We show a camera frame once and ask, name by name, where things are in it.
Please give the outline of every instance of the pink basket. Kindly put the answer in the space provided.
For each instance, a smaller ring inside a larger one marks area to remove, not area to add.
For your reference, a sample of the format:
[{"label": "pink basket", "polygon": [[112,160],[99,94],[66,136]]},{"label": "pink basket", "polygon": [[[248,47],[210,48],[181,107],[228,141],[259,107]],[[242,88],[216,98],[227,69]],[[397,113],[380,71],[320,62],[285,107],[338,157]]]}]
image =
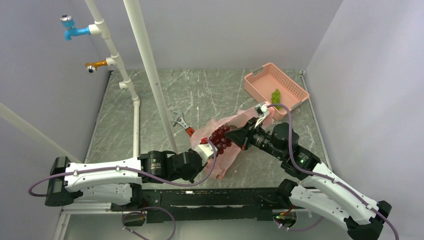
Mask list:
[{"label": "pink basket", "polygon": [[[244,89],[258,102],[271,103],[271,94],[280,91],[280,103],[290,112],[309,98],[309,93],[287,76],[273,63],[267,63],[244,76]],[[275,109],[274,118],[280,120],[287,112],[284,108]]]}]

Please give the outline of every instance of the white wall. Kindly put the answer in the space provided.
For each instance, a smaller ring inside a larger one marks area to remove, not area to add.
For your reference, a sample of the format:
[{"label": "white wall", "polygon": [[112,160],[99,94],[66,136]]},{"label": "white wall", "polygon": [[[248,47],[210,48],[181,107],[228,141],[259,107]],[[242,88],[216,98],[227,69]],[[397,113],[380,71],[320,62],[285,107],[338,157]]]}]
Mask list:
[{"label": "white wall", "polygon": [[344,0],[306,70],[334,171],[392,204],[402,240],[424,236],[423,39],[422,0]]},{"label": "white wall", "polygon": [[[100,59],[92,37],[65,41],[59,17],[78,19],[69,1],[0,6],[0,102],[84,160],[108,76],[105,69],[85,73],[85,62]],[[60,209],[27,189],[49,175],[57,156],[0,118],[0,239],[52,239]]]},{"label": "white wall", "polygon": [[[71,0],[93,19],[84,3]],[[141,0],[158,68],[257,68],[273,62],[304,70],[342,0]],[[127,68],[143,68],[122,1],[97,1]],[[102,57],[107,48],[94,39]]]}]

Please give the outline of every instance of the marble table top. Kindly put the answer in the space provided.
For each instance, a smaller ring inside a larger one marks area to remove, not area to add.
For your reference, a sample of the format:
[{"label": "marble table top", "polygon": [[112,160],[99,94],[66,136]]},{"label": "marble table top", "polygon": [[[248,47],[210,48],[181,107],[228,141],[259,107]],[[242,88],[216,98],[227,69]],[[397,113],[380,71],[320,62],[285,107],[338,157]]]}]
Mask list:
[{"label": "marble table top", "polygon": [[[251,71],[251,69],[158,69],[158,74],[169,113],[172,114],[173,110],[181,110],[185,121],[196,130],[202,128],[211,118],[225,118],[236,114],[237,110],[246,110],[258,103],[244,89],[244,76]],[[284,72],[304,87],[297,70],[286,69]],[[144,69],[129,70],[128,73],[141,99],[140,153],[171,150],[146,71]],[[118,71],[112,72],[89,150],[87,162],[90,164],[132,157],[133,103],[130,93],[127,90],[121,90],[118,86],[122,80]],[[309,103],[304,102],[292,112],[292,115],[293,129],[300,136],[299,144],[326,162]],[[275,121],[274,124],[286,121],[287,117],[284,117],[281,121]],[[178,151],[183,152],[189,149],[190,137],[184,129],[177,124],[173,130]],[[280,161],[252,147],[237,156],[224,179],[208,179],[193,188],[277,187],[286,178],[296,181],[280,168]],[[181,179],[175,182],[188,183]],[[143,189],[178,188],[180,187],[168,184],[143,184]]]}]

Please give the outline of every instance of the red grapes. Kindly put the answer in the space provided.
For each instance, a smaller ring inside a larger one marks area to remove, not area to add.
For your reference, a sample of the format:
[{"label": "red grapes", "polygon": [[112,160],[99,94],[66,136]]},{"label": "red grapes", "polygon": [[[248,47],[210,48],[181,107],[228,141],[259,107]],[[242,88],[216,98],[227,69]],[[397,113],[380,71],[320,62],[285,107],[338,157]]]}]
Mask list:
[{"label": "red grapes", "polygon": [[225,132],[230,130],[231,127],[225,124],[212,132],[212,135],[209,137],[209,141],[218,149],[216,156],[223,154],[224,149],[231,147],[231,140],[224,135]]}]

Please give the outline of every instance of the white pole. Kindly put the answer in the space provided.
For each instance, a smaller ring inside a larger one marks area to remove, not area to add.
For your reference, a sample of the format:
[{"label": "white pole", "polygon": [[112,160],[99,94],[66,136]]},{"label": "white pole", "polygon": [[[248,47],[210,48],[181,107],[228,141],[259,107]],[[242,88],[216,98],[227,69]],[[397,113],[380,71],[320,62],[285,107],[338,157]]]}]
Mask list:
[{"label": "white pole", "polygon": [[139,155],[139,145],[140,145],[140,98],[136,93],[134,88],[133,81],[131,81],[130,76],[128,76],[127,70],[124,66],[124,61],[122,60],[121,55],[117,51],[114,42],[111,38],[111,33],[109,28],[106,25],[105,20],[102,18],[102,15],[99,12],[99,9],[96,6],[94,0],[85,0],[88,9],[90,10],[91,15],[94,18],[94,24],[98,27],[101,32],[101,38],[104,39],[107,48],[110,51],[110,57],[115,61],[118,71],[122,75],[123,81],[119,83],[121,89],[128,89],[131,94],[131,99],[134,105],[134,126],[133,126],[133,144],[132,144],[132,156],[136,157]]},{"label": "white pole", "polygon": [[147,35],[145,21],[143,19],[142,9],[138,0],[123,0],[129,22],[134,32],[135,41],[143,60],[144,68],[147,73],[148,81],[156,101],[160,119],[163,128],[165,128],[166,137],[171,149],[178,153],[177,144],[175,142],[174,133],[169,120],[168,108],[165,104],[164,93],[162,92],[161,82],[159,81],[158,70],[156,69],[155,60],[153,58],[152,48],[150,47],[149,36]]},{"label": "white pole", "polygon": [[31,138],[44,144],[46,147],[54,150],[56,153],[60,154],[61,156],[68,157],[69,160],[71,160],[71,162],[82,163],[80,160],[78,160],[72,154],[67,152],[65,149],[61,148],[61,146],[57,145],[53,140],[48,138],[46,135],[40,132],[37,128],[35,128],[31,124],[29,124],[27,121],[22,119],[20,116],[18,116],[16,113],[10,110],[7,106],[3,105],[1,102],[0,102],[0,117],[8,121],[13,126],[15,126],[15,128],[26,133]]}]

